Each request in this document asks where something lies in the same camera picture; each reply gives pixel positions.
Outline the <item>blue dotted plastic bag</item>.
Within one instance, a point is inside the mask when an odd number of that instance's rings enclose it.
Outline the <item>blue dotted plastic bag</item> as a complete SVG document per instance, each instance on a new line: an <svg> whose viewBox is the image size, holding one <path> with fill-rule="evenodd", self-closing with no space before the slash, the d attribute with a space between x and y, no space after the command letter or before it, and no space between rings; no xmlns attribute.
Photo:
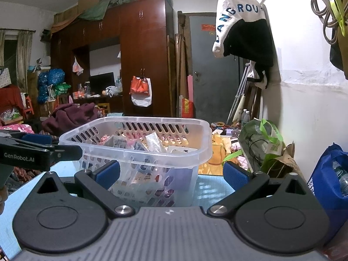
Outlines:
<svg viewBox="0 0 348 261"><path fill-rule="evenodd" d="M53 90L54 97L67 93L70 86L65 82L65 72L62 69L54 68L49 71L42 71L38 74L37 101L39 104L44 104L48 100L49 86L51 86Z"/></svg>

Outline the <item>yellow floral blanket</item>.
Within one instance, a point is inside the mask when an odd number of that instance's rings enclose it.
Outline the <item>yellow floral blanket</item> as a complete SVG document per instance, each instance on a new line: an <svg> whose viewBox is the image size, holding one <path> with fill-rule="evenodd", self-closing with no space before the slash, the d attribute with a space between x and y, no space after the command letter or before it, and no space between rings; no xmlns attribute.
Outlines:
<svg viewBox="0 0 348 261"><path fill-rule="evenodd" d="M212 136L212 157L198 169L198 174L210 176L222 176L225 162L232 162L244 168L244 156L236 137Z"/></svg>

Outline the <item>maroon clothing pile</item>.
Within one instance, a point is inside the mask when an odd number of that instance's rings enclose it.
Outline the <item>maroon clothing pile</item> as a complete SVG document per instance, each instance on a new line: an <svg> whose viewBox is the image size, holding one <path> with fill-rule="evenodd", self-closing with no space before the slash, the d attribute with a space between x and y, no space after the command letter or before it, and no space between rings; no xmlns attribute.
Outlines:
<svg viewBox="0 0 348 261"><path fill-rule="evenodd" d="M42 122L42 129L50 135L60 135L76 129L97 119L98 113L94 103L59 105L53 113Z"/></svg>

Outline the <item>window curtain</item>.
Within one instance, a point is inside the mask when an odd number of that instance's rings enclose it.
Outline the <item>window curtain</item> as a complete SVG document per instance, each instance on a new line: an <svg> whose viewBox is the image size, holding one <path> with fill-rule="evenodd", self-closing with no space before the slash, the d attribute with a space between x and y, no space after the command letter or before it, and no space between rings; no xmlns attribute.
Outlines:
<svg viewBox="0 0 348 261"><path fill-rule="evenodd" d="M20 92L27 91L27 72L30 66L31 48L32 48L32 31L19 31L17 38L16 53L16 77L17 86Z"/></svg>

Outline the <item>dark red wooden wardrobe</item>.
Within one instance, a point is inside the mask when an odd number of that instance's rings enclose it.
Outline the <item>dark red wooden wardrobe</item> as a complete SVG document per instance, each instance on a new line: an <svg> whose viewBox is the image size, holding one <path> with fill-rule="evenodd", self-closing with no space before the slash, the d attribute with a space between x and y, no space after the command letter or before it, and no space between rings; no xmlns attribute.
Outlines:
<svg viewBox="0 0 348 261"><path fill-rule="evenodd" d="M90 51L120 46L125 115L175 116L173 8L167 0L138 0L112 7L101 21L77 19L51 37L51 65L65 73L70 92L90 79ZM134 76L150 78L152 104L131 101Z"/></svg>

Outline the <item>black computer monitor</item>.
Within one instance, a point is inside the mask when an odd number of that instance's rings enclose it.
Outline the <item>black computer monitor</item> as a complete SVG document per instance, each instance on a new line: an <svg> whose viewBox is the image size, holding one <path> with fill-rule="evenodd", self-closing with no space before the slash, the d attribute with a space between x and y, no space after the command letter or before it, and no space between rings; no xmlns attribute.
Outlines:
<svg viewBox="0 0 348 261"><path fill-rule="evenodd" d="M107 87L115 85L113 72L92 75L90 76L89 81L91 92L93 94L101 94Z"/></svg>

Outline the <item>orange white hanging bag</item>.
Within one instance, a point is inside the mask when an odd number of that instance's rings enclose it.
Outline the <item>orange white hanging bag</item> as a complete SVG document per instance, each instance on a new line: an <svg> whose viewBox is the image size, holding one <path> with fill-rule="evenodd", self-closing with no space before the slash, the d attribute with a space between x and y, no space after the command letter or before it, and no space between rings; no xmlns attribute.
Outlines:
<svg viewBox="0 0 348 261"><path fill-rule="evenodd" d="M149 107L152 104L151 79L133 76L129 94L135 106Z"/></svg>

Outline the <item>white plastic laundry basket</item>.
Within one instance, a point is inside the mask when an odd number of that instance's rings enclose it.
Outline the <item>white plastic laundry basket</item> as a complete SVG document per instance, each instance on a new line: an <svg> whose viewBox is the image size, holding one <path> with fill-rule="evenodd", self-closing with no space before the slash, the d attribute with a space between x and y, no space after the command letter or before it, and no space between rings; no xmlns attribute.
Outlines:
<svg viewBox="0 0 348 261"><path fill-rule="evenodd" d="M61 145L83 151L77 170L116 160L120 176L109 191L134 207L192 203L198 169L212 156L212 131L199 119L103 117L70 130Z"/></svg>

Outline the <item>black hanging garment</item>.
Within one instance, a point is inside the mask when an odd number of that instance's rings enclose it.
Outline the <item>black hanging garment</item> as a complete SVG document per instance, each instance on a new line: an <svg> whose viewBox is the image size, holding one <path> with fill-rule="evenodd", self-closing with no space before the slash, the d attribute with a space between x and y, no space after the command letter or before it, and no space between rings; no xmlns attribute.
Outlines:
<svg viewBox="0 0 348 261"><path fill-rule="evenodd" d="M274 65L273 39L267 20L237 21L229 30L224 42L223 56L235 55L254 62L256 83L269 77Z"/></svg>

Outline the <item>green white plastic bag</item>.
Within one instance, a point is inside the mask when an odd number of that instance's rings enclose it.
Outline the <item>green white plastic bag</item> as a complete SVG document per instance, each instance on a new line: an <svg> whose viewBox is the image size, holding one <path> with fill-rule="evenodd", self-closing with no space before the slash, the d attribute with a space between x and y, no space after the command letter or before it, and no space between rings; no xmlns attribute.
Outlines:
<svg viewBox="0 0 348 261"><path fill-rule="evenodd" d="M238 142L241 149L227 155L222 162L244 156L252 171L267 174L275 166L275 159L282 156L285 146L277 126L266 119L253 119L244 125Z"/></svg>

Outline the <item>grey door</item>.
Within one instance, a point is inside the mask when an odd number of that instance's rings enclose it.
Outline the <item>grey door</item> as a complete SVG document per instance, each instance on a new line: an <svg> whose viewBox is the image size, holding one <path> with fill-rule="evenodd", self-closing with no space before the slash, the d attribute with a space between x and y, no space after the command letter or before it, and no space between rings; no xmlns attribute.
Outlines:
<svg viewBox="0 0 348 261"><path fill-rule="evenodd" d="M189 25L196 118L226 122L243 74L242 62L233 55L214 57L215 17L192 15Z"/></svg>

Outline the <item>metal crutches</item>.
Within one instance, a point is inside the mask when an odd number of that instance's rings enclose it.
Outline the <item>metal crutches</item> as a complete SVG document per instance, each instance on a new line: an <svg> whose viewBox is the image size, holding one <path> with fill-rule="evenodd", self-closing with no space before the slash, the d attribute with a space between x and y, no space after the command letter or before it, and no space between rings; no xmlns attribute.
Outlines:
<svg viewBox="0 0 348 261"><path fill-rule="evenodd" d="M255 76L255 62L250 61L245 65L241 82L237 89L234 101L232 103L232 107L226 120L227 124L235 124L240 121L244 109L243 106L245 101L245 90L248 84L257 80Z"/></svg>

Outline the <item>white hat blue letters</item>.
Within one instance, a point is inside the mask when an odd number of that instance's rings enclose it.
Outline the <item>white hat blue letters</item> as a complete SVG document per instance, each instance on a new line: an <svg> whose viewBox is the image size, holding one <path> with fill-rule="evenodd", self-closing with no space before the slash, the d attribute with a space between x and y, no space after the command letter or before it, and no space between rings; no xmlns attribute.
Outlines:
<svg viewBox="0 0 348 261"><path fill-rule="evenodd" d="M224 41L230 29L239 21L256 22L265 20L265 12L257 0L218 0L216 8L216 40L212 52L222 58L227 52Z"/></svg>

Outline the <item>blue shopping bag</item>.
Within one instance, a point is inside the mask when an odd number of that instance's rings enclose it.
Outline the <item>blue shopping bag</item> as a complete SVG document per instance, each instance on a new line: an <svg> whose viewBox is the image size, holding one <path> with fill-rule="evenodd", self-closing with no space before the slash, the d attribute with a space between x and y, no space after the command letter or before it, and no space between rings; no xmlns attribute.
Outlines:
<svg viewBox="0 0 348 261"><path fill-rule="evenodd" d="M341 190L341 180L347 179L347 152L337 144L326 148L310 179L309 189L315 195L330 220L325 242L331 241L347 222L347 194Z"/></svg>

